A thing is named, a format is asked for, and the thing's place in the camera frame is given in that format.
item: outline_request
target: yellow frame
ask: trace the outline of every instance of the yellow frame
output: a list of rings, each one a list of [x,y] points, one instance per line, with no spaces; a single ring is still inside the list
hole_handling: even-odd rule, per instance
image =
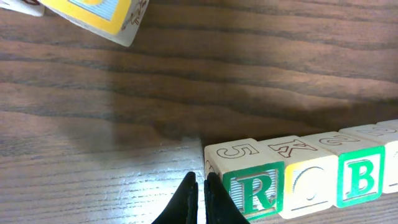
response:
[[[108,21],[69,2],[69,0],[40,0],[40,2],[113,35],[116,35],[120,31],[131,5],[131,0],[119,0],[116,10],[112,15],[112,19]]]

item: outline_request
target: brown wood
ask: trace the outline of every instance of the brown wood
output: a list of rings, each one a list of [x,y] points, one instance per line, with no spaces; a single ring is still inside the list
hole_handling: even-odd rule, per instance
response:
[[[396,0],[150,0],[130,48],[0,20],[0,223],[150,223],[189,170],[203,190],[203,144],[398,118]],[[397,203],[258,223],[397,223]]]

